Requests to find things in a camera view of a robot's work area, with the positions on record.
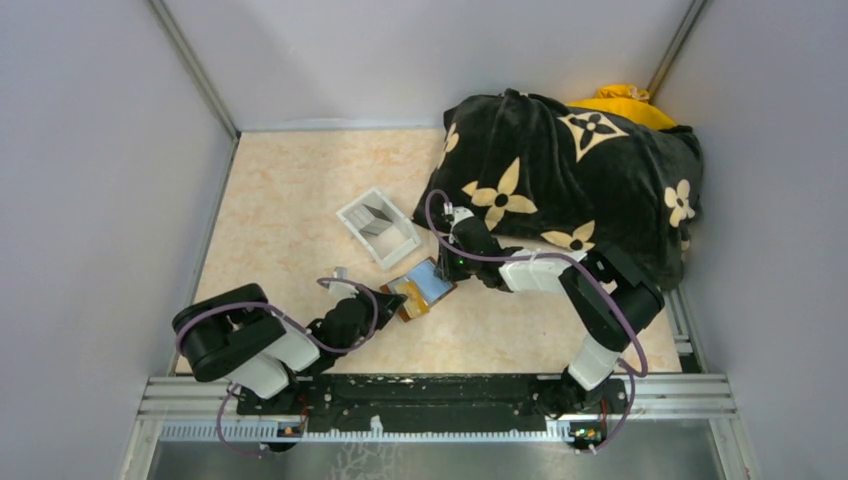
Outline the brown leather card holder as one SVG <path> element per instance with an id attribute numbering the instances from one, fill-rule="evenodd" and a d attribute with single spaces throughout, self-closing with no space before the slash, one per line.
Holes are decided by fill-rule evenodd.
<path id="1" fill-rule="evenodd" d="M 406 274 L 381 285 L 380 291 L 386 294 L 406 296 L 406 300 L 398 309 L 397 315 L 404 322 L 410 322 L 427 315 L 456 288 L 455 282 L 445 280 L 440 276 L 436 259 L 428 257 Z"/>

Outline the white translucent plastic card box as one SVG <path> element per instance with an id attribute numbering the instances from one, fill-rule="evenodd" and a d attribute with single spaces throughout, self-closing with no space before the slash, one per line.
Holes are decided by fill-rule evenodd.
<path id="1" fill-rule="evenodd" d="M 359 195 L 336 216 L 384 271 L 422 245 L 410 218 L 377 188 Z"/>

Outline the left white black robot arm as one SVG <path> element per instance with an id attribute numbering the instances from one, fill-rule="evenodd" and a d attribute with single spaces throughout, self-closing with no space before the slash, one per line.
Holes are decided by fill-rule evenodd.
<path id="1" fill-rule="evenodd" d="M 288 413 L 300 399 L 295 374 L 322 373 L 363 347 L 407 300 L 347 279 L 317 282 L 337 303 L 308 325 L 270 304 L 256 283 L 177 313 L 171 321 L 175 345 L 193 377 L 201 383 L 226 379 L 252 391 L 273 412 Z"/>

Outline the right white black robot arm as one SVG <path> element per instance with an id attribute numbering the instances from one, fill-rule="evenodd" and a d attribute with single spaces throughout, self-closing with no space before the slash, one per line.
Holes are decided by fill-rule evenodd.
<path id="1" fill-rule="evenodd" d="M 588 253 L 504 248 L 470 210 L 458 208 L 446 219 L 450 233 L 440 239 L 439 253 L 446 280 L 475 277 L 490 289 L 569 299 L 587 335 L 565 370 L 563 398 L 576 412 L 590 411 L 623 352 L 663 310 L 659 288 L 616 247 Z"/>

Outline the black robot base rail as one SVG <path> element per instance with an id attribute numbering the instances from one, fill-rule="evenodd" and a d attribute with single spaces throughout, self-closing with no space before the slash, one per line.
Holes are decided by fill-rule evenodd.
<path id="1" fill-rule="evenodd" d="M 609 378 L 589 393 L 564 374 L 337 374 L 301 376 L 270 399 L 236 395 L 244 416 L 305 418 L 309 433 L 363 432 L 380 422 L 387 433 L 541 432 L 570 414 L 621 414 L 625 383 Z"/>

